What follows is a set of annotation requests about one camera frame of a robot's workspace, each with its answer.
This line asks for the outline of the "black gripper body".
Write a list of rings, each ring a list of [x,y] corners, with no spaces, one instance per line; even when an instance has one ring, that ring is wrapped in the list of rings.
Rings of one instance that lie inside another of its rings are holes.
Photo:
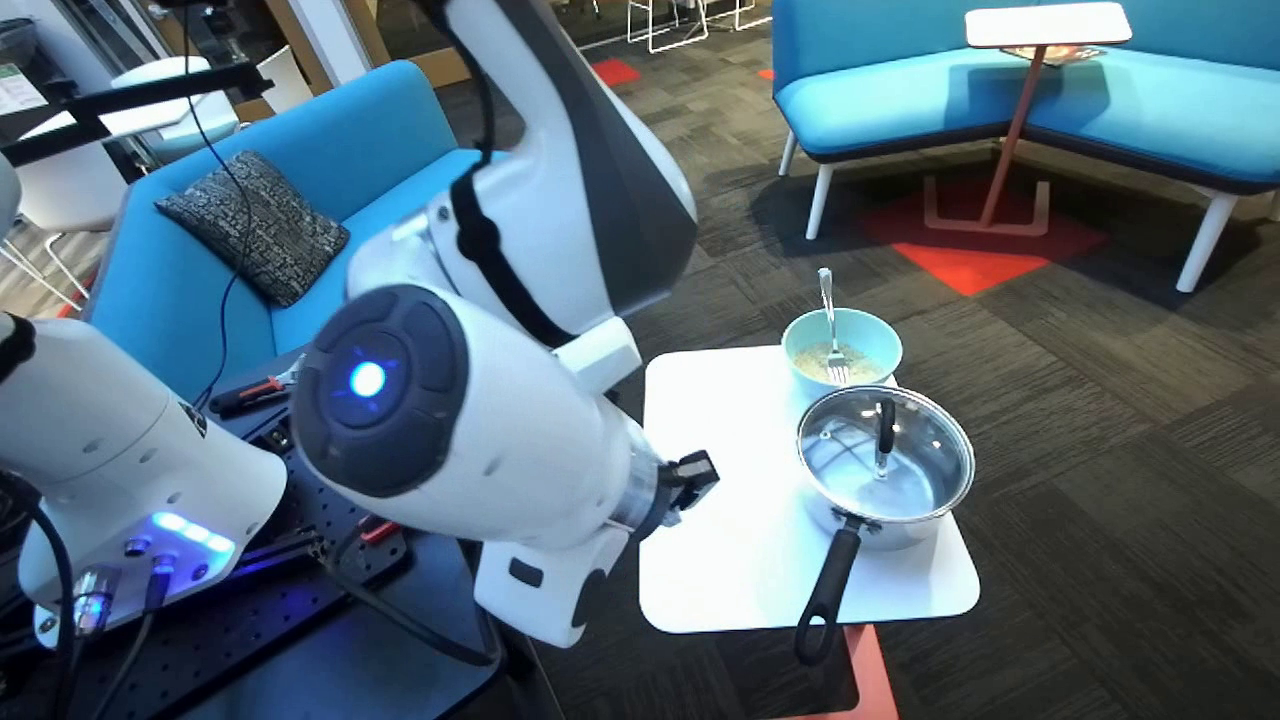
[[[701,505],[721,484],[721,473],[707,450],[687,450],[668,460],[656,473],[653,505],[634,527],[634,537],[653,537],[656,527],[678,522],[692,505]]]

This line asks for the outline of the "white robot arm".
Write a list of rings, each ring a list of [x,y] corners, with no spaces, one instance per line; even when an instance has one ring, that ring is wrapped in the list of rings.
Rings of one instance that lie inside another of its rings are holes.
[[[294,460],[357,509],[480,552],[474,600],[567,646],[579,595],[707,484],[610,402],[627,318],[684,273],[695,201],[540,0],[421,0],[522,131],[458,144],[385,64],[137,178],[75,318],[5,329],[0,460],[42,516],[42,632],[219,583],[282,501],[205,416],[292,375]]]

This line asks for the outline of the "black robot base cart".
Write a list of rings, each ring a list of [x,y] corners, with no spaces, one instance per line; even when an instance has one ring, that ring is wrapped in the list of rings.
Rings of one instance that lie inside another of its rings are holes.
[[[299,463],[278,516],[212,592],[58,663],[5,620],[0,720],[443,720],[495,679],[463,552],[325,492]]]

